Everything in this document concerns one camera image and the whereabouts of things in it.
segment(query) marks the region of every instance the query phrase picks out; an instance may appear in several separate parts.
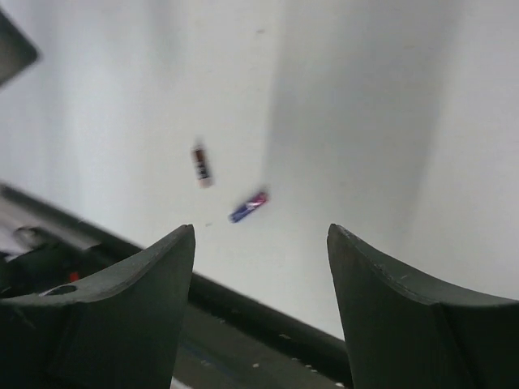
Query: falling battery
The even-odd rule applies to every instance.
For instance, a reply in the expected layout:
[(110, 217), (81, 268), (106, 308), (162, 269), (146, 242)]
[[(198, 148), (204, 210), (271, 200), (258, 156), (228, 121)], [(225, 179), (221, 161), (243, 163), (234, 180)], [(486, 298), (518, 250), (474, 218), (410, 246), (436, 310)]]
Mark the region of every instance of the falling battery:
[(252, 213), (254, 210), (261, 207), (268, 201), (268, 195), (266, 192), (259, 192), (257, 195), (240, 205), (236, 211), (229, 215), (231, 223), (238, 223), (245, 216)]
[(193, 159), (195, 160), (196, 173), (200, 185), (203, 188), (211, 186), (212, 178), (211, 173), (209, 172), (206, 152), (200, 141), (193, 147)]

